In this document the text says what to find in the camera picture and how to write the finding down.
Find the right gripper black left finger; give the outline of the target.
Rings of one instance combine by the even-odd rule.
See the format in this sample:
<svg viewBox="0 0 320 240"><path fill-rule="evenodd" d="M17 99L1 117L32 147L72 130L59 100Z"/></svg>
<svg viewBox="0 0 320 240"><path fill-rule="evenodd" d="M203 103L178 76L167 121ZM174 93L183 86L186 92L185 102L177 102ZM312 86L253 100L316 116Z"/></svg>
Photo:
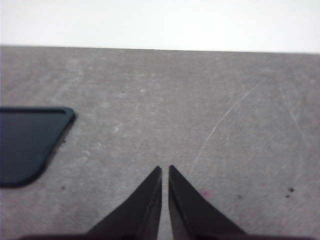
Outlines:
<svg viewBox="0 0 320 240"><path fill-rule="evenodd" d="M87 234L91 237L156 237L162 210L162 169L157 166L136 190Z"/></svg>

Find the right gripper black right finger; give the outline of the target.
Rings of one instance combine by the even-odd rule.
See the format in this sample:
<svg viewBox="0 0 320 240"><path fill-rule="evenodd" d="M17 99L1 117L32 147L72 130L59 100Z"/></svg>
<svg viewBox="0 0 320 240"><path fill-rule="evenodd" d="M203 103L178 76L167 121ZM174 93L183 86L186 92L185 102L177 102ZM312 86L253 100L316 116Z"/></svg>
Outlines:
<svg viewBox="0 0 320 240"><path fill-rule="evenodd" d="M169 167L168 173L169 213L175 237L246 235L211 205L174 165Z"/></svg>

